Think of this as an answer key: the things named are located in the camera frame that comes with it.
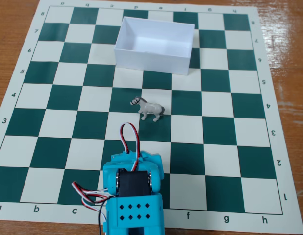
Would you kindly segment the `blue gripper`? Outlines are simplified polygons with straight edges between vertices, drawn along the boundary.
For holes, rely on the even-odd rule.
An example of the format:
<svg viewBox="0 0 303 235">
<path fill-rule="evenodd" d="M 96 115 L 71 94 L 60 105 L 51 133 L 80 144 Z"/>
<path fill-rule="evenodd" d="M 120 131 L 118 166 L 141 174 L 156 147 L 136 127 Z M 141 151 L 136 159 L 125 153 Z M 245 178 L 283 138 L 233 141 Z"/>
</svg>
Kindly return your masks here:
<svg viewBox="0 0 303 235">
<path fill-rule="evenodd" d="M 127 171 L 131 171 L 136 160 L 136 155 L 136 152 L 133 152 L 131 150 L 129 151 L 129 153 L 126 153 L 124 151 L 121 154 L 112 155 L 110 165 L 117 166 L 119 168 L 125 168 Z M 160 172 L 163 172 L 162 158 L 159 154 L 150 154 L 146 151 L 141 151 L 138 164 L 135 170 L 149 171 L 154 168 L 153 165 L 156 165 L 158 167 L 158 170 Z"/>
</svg>

